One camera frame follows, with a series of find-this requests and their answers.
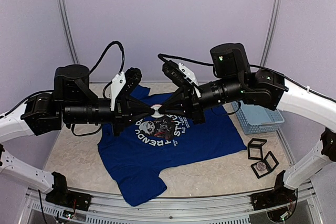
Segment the round brooch badge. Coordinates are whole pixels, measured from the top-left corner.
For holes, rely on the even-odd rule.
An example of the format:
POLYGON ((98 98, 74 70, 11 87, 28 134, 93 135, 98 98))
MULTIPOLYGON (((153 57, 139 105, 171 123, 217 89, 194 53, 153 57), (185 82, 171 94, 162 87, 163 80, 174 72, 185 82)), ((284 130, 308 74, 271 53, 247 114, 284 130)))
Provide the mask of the round brooch badge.
POLYGON ((154 104, 151 106, 151 109, 154 110, 154 113, 151 115, 151 117, 153 118, 161 118, 164 116, 164 114, 161 114, 159 112, 159 108, 161 107, 162 105, 161 104, 154 104))

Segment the blue printed t-shirt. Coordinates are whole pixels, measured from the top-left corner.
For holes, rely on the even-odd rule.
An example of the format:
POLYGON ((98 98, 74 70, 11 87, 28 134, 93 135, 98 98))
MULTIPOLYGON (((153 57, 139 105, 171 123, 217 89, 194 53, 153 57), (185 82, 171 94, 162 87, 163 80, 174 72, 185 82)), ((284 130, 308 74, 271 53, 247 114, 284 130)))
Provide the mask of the blue printed t-shirt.
POLYGON ((119 136, 102 126, 98 152, 124 200, 136 207, 166 191, 162 170, 246 150, 223 106, 205 110, 205 123, 182 116, 148 116, 119 136))

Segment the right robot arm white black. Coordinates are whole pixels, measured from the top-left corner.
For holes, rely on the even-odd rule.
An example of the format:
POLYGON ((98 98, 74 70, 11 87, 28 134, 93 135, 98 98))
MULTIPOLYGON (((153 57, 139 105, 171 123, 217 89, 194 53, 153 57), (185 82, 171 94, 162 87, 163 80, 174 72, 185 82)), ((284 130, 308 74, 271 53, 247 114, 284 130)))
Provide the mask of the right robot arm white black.
POLYGON ((210 50, 215 81, 199 85, 194 72, 176 63, 175 56, 159 54, 164 74, 177 86, 158 112, 205 122, 204 112, 220 105, 241 101, 270 110, 290 112, 325 127, 315 147, 290 169, 277 176, 269 192, 273 205, 281 204, 289 190, 335 161, 335 100, 309 89, 277 71, 257 67, 251 71, 241 43, 226 43, 210 50))

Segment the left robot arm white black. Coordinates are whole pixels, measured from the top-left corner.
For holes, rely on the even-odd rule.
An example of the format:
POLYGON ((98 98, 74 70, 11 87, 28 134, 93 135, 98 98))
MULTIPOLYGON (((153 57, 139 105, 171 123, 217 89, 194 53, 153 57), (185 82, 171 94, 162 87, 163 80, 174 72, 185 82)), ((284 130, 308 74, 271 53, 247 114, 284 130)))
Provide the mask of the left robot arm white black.
POLYGON ((36 92, 1 115, 1 142, 58 131, 63 125, 73 130, 77 124, 111 124, 118 136, 139 119, 154 114, 149 105, 131 96, 142 78, 140 69, 117 75, 111 97, 106 99, 90 90, 89 76, 84 65, 57 68, 53 90, 36 92))

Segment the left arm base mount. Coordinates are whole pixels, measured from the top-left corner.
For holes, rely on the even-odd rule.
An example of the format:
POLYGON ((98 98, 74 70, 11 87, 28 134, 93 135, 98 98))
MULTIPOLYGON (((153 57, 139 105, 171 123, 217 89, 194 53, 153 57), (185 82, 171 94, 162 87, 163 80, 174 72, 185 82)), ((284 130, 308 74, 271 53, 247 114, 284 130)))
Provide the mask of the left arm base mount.
POLYGON ((55 205, 72 208, 73 210, 88 211, 92 196, 68 189, 64 175, 52 172, 54 182, 51 192, 46 194, 46 201, 55 205))

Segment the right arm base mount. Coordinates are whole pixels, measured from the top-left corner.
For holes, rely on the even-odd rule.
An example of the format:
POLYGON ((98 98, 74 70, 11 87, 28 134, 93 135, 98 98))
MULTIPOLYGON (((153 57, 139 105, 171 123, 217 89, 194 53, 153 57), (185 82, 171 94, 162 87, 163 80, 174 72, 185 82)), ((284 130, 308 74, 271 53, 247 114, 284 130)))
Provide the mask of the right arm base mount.
POLYGON ((284 174, 285 170, 277 175, 273 189, 251 195, 250 198, 254 210, 272 208, 290 203, 291 200, 297 200, 296 190, 285 187, 284 174))

